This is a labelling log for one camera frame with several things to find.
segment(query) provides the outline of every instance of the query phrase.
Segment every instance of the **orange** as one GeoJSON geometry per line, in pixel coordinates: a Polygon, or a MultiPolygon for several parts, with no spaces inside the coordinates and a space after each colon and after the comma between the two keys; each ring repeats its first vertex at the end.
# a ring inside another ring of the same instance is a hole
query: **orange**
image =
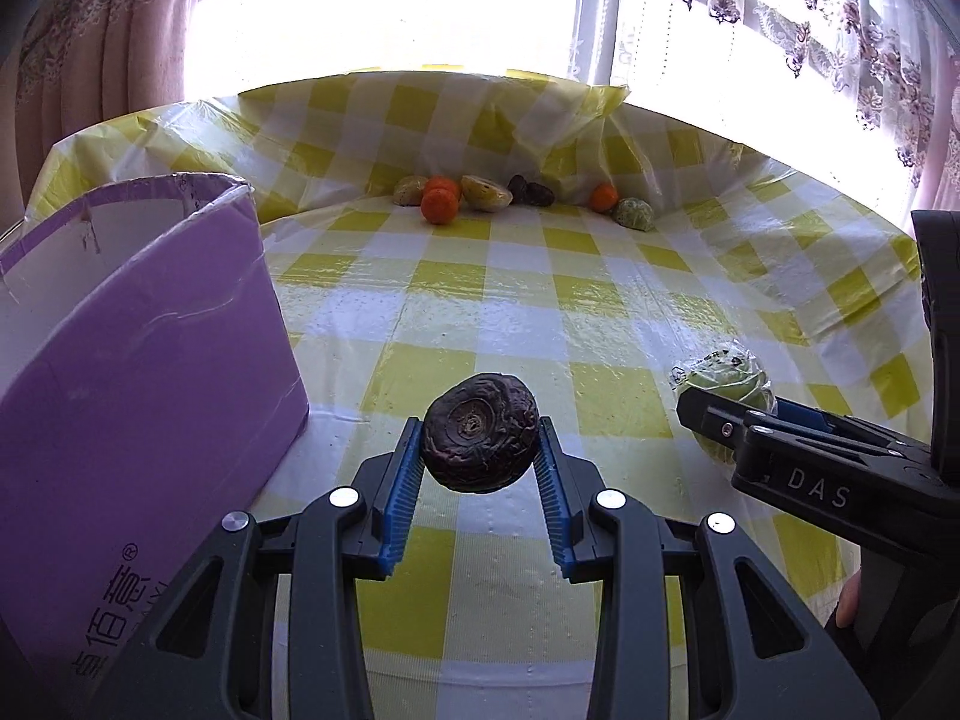
{"type": "Polygon", "coordinates": [[[618,203],[620,195],[613,184],[597,184],[590,193],[589,207],[599,214],[606,214],[618,203]]]}
{"type": "Polygon", "coordinates": [[[431,189],[446,189],[458,200],[460,199],[460,194],[462,194],[460,182],[454,181],[452,178],[448,178],[445,175],[434,175],[431,177],[430,180],[426,182],[424,192],[427,193],[431,189]]]}
{"type": "Polygon", "coordinates": [[[453,192],[443,187],[435,187],[424,192],[421,200],[421,213],[431,224],[450,224],[457,217],[460,201],[453,192]]]}

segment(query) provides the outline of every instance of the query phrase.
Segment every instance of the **pink curtain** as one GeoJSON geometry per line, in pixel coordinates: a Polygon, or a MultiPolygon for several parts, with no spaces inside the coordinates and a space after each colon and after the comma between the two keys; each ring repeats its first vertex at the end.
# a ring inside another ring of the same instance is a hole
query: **pink curtain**
{"type": "Polygon", "coordinates": [[[17,83],[24,201],[54,144],[91,124],[184,97],[196,0],[45,0],[27,25],[17,83]]]}
{"type": "Polygon", "coordinates": [[[901,226],[913,234],[915,209],[960,211],[960,55],[946,41],[936,47],[936,104],[930,124],[923,177],[901,226]]]}

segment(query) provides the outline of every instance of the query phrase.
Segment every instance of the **das logo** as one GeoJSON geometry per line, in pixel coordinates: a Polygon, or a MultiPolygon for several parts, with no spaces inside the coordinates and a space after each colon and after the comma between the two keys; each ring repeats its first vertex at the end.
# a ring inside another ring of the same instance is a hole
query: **das logo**
{"type": "Polygon", "coordinates": [[[800,490],[806,498],[814,498],[824,507],[843,509],[847,504],[850,488],[832,483],[820,474],[810,474],[803,469],[793,469],[786,485],[791,490],[800,490]]]}

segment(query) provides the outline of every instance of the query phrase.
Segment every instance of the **blue gripper pad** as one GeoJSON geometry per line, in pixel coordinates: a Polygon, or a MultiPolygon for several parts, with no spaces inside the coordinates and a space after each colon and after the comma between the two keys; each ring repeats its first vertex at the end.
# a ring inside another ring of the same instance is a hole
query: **blue gripper pad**
{"type": "Polygon", "coordinates": [[[421,482],[424,480],[424,461],[419,454],[421,430],[424,423],[416,420],[409,442],[404,447],[394,483],[383,507],[380,554],[377,563],[384,575],[394,573],[394,567],[403,560],[403,550],[410,535],[410,525],[416,509],[421,482]]]}
{"type": "Polygon", "coordinates": [[[819,410],[801,406],[792,400],[776,399],[776,418],[782,419],[784,422],[792,422],[795,425],[800,425],[800,427],[819,430],[821,433],[833,432],[819,410]]]}
{"type": "Polygon", "coordinates": [[[536,485],[541,495],[541,506],[544,507],[546,532],[550,538],[553,562],[560,567],[560,574],[568,579],[576,565],[573,542],[570,538],[570,509],[566,496],[563,495],[563,486],[560,484],[557,460],[550,448],[542,421],[539,425],[539,444],[541,445],[539,452],[534,458],[534,471],[536,471],[536,485]]]}

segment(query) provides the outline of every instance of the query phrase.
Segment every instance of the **dried round fruit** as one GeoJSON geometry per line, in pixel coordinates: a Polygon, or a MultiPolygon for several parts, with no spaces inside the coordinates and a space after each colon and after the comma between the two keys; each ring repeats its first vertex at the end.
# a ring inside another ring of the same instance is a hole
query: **dried round fruit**
{"type": "Polygon", "coordinates": [[[431,189],[446,189],[453,194],[456,199],[460,199],[460,195],[463,193],[460,183],[454,181],[452,178],[448,178],[445,175],[435,175],[426,182],[424,191],[430,191],[431,189]]]}
{"type": "Polygon", "coordinates": [[[460,201],[446,189],[430,189],[421,200],[421,213],[431,224],[450,224],[457,218],[460,201]]]}
{"type": "Polygon", "coordinates": [[[527,201],[527,180],[519,173],[510,179],[507,184],[507,191],[514,196],[514,202],[517,205],[523,205],[527,201]]]}
{"type": "Polygon", "coordinates": [[[590,193],[590,210],[597,211],[599,214],[606,214],[616,202],[620,195],[613,184],[597,184],[596,188],[590,193]]]}
{"type": "Polygon", "coordinates": [[[556,197],[553,194],[553,190],[550,187],[546,187],[543,184],[538,184],[536,181],[531,181],[527,184],[527,202],[530,205],[539,206],[539,208],[546,208],[549,205],[553,205],[553,201],[556,197]]]}
{"type": "Polygon", "coordinates": [[[427,178],[423,175],[408,175],[397,181],[394,187],[395,205],[419,205],[424,199],[427,178]]]}
{"type": "Polygon", "coordinates": [[[520,479],[539,448],[536,400],[520,379],[478,373],[437,398],[421,435],[424,465],[455,493],[493,493],[520,479]]]}

